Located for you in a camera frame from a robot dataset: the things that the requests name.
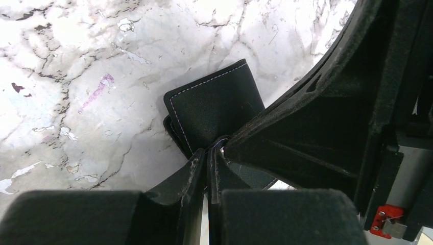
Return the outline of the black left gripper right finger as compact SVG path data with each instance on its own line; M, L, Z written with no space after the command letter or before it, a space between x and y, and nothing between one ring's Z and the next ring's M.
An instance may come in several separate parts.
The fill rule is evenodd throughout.
M349 198L333 189L253 189L227 165L225 138L207 153L210 244L367 244Z

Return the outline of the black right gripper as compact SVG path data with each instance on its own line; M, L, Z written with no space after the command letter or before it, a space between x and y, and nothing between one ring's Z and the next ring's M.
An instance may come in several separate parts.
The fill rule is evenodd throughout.
M358 1L336 44L226 144L226 159L336 189L363 227L432 227L432 1Z

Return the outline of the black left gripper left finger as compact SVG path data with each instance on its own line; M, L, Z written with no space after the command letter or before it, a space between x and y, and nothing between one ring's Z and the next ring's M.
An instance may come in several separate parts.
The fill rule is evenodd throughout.
M205 156L198 149L146 192L25 192L1 221L1 244L199 244Z

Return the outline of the black leather card holder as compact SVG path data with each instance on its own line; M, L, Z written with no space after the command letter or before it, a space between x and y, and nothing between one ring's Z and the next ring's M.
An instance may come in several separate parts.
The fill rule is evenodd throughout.
M222 143L264 110L246 59L168 91L164 127L186 158Z

